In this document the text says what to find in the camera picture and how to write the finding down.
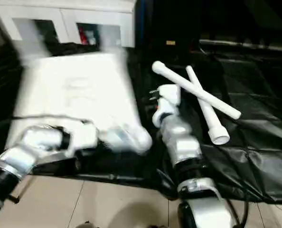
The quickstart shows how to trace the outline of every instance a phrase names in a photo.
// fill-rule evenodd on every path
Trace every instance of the black tarp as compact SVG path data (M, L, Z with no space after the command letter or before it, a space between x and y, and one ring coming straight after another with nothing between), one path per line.
M49 49L54 56L93 51L90 47L65 44ZM234 121L217 112L231 140L214 146L196 98L182 91L180 111L193 128L213 178L222 196L251 201L282 203L282 60L245 55L205 55L194 53L180 58L128 50L128 71L132 79L142 124L153 137L153 147L140 157L132 152L112 153L99 146L80 151L78 160L36 167L34 174L83 180L113 182L159 190L175 199L176 182L160 135L151 123L155 104L148 102L149 91L169 83L151 71L154 60L187 78L192 65L203 87L239 109ZM10 47L0 49L0 120L10 118L20 83L22 67ZM0 153L9 125L0 127Z

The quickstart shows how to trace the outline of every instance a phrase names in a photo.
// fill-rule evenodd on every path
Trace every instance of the white pipe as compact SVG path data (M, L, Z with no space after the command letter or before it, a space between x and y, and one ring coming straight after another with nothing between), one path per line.
M200 89L202 89L202 86L191 66L186 67L188 76L190 81ZM216 145L222 145L226 144L230 140L230 136L224 126L221 125L213 107L205 102L204 100L201 100L198 98L201 110L203 112L204 118L207 122L208 126L208 135L211 138L213 144Z
M159 75L162 75L169 79L170 81L178 84L182 88L186 89L193 95L197 96L198 98L206 101L214 108L220 110L221 112L227 114L228 116L232 117L233 119L238 119L241 116L241 112L237 109L229 106L222 100L218 99L217 97L211 95L207 91L204 91L203 89L198 88L194 84L192 84L190 81L186 80L185 78L181 77L174 71L168 69L163 63L160 61L156 61L152 64L152 70Z

